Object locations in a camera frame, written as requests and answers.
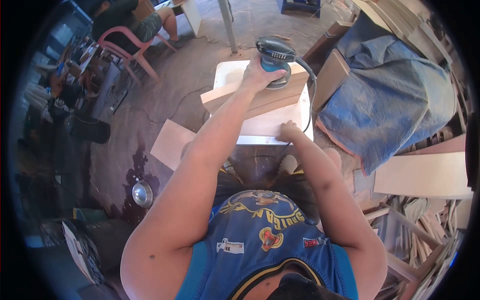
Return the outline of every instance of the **pink chair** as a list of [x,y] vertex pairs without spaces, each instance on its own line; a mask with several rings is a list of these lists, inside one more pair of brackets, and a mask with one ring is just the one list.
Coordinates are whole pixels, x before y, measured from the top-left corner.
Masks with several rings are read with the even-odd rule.
[[[112,32],[121,32],[123,33],[133,44],[135,44],[135,46],[137,46],[138,48],[140,48],[140,50],[138,50],[135,54],[130,54],[128,53],[127,51],[125,51],[124,49],[120,48],[119,46],[115,45],[114,43],[112,42],[109,42],[109,41],[106,41],[105,38],[111,34]],[[173,51],[177,52],[177,50],[172,46],[170,45],[160,34],[156,34],[156,36],[162,41],[164,42],[167,46],[169,46]],[[155,79],[155,81],[159,81],[160,78],[158,77],[158,75],[156,74],[155,70],[152,69],[152,66],[150,66],[150,64],[146,61],[146,59],[144,58],[144,52],[145,50],[147,50],[148,46],[150,46],[150,44],[152,43],[153,41],[153,38],[151,40],[149,40],[148,42],[145,42],[145,43],[142,43],[134,34],[132,31],[130,31],[130,29],[128,29],[127,27],[125,26],[116,26],[116,27],[113,27],[109,30],[107,30],[104,34],[102,34],[102,36],[100,37],[100,39],[98,40],[98,44],[100,45],[100,47],[102,47],[103,49],[107,49],[108,51],[112,52],[114,55],[120,57],[122,60],[123,60],[123,65],[125,66],[125,68],[128,70],[128,72],[130,73],[130,75],[132,75],[133,79],[140,85],[142,86],[142,84],[140,83],[140,80],[138,80],[137,76],[135,76],[135,74],[133,73],[133,71],[131,70],[130,66],[128,65],[128,63],[135,59],[137,60],[137,62],[142,66],[142,68],[153,78]]]

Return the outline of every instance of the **shoe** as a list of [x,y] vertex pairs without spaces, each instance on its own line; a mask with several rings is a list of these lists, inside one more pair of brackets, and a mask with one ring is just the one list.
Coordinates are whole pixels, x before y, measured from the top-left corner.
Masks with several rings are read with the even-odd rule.
[[182,41],[182,38],[179,36],[179,40],[178,41],[172,41],[171,39],[168,40],[168,43],[170,45],[172,45],[173,47],[175,48],[182,48],[183,45],[185,44],[183,41]]
[[299,166],[297,159],[291,155],[285,155],[285,157],[282,159],[282,162],[280,163],[280,166],[278,167],[278,173],[282,172],[287,172],[289,175],[291,175],[293,172],[295,172],[295,169]]
[[235,176],[235,177],[238,179],[238,181],[240,181],[240,183],[243,184],[242,179],[241,179],[240,176],[238,176],[238,174],[235,172],[235,170],[233,169],[232,163],[231,163],[228,159],[223,163],[223,167],[225,168],[225,171],[226,171],[228,174],[232,174],[233,176]]

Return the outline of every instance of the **dark stain on floor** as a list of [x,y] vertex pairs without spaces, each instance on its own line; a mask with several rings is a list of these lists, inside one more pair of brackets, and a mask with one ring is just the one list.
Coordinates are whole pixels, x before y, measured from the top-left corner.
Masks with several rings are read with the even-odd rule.
[[160,181],[158,177],[148,173],[145,174],[145,164],[148,162],[148,158],[144,155],[145,152],[145,142],[141,135],[137,134],[137,143],[138,148],[135,154],[132,155],[133,168],[127,171],[125,175],[126,184],[122,184],[125,189],[125,200],[123,201],[123,208],[121,212],[121,218],[130,224],[136,226],[138,225],[148,209],[139,206],[132,197],[132,188],[140,180],[147,182],[153,191],[153,197],[156,198],[158,194],[158,188],[160,187]]

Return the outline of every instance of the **black shirt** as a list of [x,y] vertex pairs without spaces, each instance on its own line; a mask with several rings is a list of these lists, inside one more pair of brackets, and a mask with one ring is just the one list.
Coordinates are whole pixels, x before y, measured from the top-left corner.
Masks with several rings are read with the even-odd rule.
[[[118,0],[115,4],[99,14],[92,26],[93,39],[98,41],[102,34],[115,26],[128,27],[135,33],[138,22],[132,11],[137,8],[137,5],[138,0]],[[125,49],[130,54],[134,54],[139,50],[139,48],[121,32],[111,33],[105,40]]]

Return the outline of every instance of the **jersey logo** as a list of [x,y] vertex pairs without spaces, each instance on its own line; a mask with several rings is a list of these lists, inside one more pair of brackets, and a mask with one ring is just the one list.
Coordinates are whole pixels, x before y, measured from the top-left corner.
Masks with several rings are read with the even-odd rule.
[[310,247],[317,246],[317,245],[326,245],[326,243],[327,243],[327,240],[322,239],[320,237],[318,237],[316,239],[303,238],[303,247],[304,248],[310,248]]
[[260,230],[258,236],[263,242],[262,249],[264,251],[268,251],[270,248],[278,248],[283,243],[283,233],[273,234],[270,227]]
[[245,246],[243,243],[235,243],[228,241],[227,238],[222,239],[221,243],[216,244],[216,252],[222,249],[224,252],[233,253],[233,254],[242,254]]

